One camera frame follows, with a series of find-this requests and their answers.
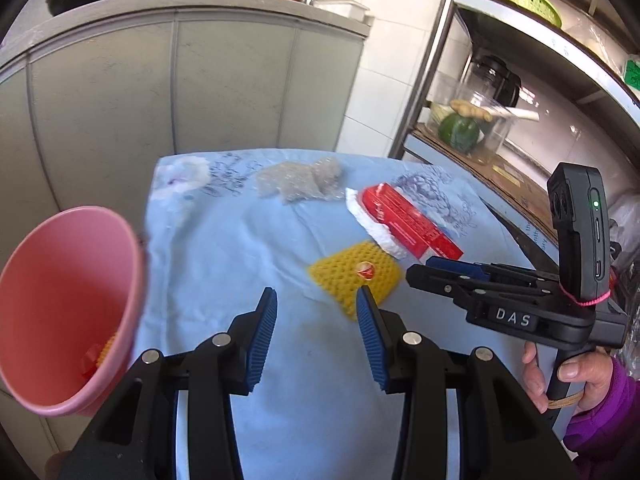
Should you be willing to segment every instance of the blue tablecloth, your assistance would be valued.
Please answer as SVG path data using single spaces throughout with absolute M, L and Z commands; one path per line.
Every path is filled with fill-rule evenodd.
M 346 187 L 398 184 L 446 229 L 468 262 L 531 268 L 506 229 L 465 180 L 442 168 L 398 160 L 302 150 L 177 155 L 159 161 L 146 212 L 148 293 L 134 343 L 165 355 L 188 351 L 253 310 L 265 286 L 278 293 L 278 320 L 262 381 L 233 397 L 247 480 L 388 480 L 402 396 L 373 381 L 357 323 L 315 285 L 307 267 L 368 239 L 344 201 L 283 204 L 260 198 L 260 168 L 335 156 Z M 412 258 L 401 261 L 407 268 Z M 442 348 L 489 346 L 520 373 L 522 342 L 469 325 L 447 298 L 405 282 L 383 307 Z M 542 361 L 554 351 L 541 350 Z M 187 479 L 186 406 L 178 412 L 178 477 Z M 457 429 L 449 435 L 457 460 Z M 450 478 L 456 478 L 450 466 Z

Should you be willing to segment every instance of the white tissue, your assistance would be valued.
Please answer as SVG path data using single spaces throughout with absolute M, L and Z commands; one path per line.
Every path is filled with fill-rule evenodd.
M 365 231 L 373 238 L 385 253 L 396 259 L 404 258 L 406 250 L 398 240 L 391 234 L 389 227 L 378 222 L 360 203 L 358 192 L 355 189 L 345 189 L 347 209 L 355 217 Z

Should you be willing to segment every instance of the yellow net in bucket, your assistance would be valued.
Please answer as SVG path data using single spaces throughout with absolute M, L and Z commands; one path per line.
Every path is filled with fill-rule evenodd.
M 402 278 L 400 266 L 373 242 L 362 242 L 318 260 L 308 268 L 308 272 L 354 320 L 356 291 L 361 286 L 368 285 L 380 304 Z

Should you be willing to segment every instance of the red box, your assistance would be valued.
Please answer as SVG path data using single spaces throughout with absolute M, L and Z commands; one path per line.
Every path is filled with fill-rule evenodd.
M 361 200 L 369 214 L 388 226 L 391 234 L 422 263 L 433 255 L 450 260 L 462 256 L 446 234 L 389 184 L 367 187 Z

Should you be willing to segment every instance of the green pumpkin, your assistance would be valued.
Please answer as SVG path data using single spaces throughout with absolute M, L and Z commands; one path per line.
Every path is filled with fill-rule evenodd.
M 438 137 L 457 152 L 466 155 L 478 143 L 480 125 L 472 117 L 451 114 L 440 123 Z

